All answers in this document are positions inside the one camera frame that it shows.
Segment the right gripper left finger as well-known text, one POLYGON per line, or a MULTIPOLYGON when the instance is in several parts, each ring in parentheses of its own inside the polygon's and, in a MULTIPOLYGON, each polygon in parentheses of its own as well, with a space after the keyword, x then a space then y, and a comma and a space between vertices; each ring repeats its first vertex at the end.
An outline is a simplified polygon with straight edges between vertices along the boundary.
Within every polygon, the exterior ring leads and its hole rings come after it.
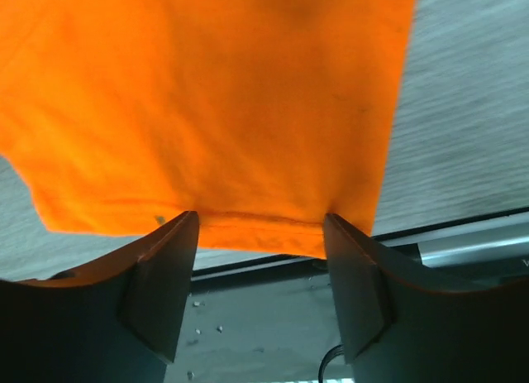
POLYGON ((199 217, 46 280, 1 283, 4 382, 161 382, 187 303, 199 217))

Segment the orange t shirt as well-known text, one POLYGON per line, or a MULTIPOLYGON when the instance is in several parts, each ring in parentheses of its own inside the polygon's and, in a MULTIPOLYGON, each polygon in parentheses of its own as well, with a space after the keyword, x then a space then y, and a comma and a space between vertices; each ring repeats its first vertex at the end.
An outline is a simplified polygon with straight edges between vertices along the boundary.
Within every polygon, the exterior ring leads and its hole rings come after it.
POLYGON ((1 0, 1 153, 54 232, 324 257, 374 226, 417 0, 1 0))

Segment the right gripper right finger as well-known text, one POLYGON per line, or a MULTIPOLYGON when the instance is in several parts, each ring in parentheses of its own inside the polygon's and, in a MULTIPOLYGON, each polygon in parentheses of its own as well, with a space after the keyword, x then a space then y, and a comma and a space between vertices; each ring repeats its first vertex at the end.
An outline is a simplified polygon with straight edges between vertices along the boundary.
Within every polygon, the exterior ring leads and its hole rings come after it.
POLYGON ((323 232, 354 381, 527 381, 528 256, 432 268, 335 214, 323 232))

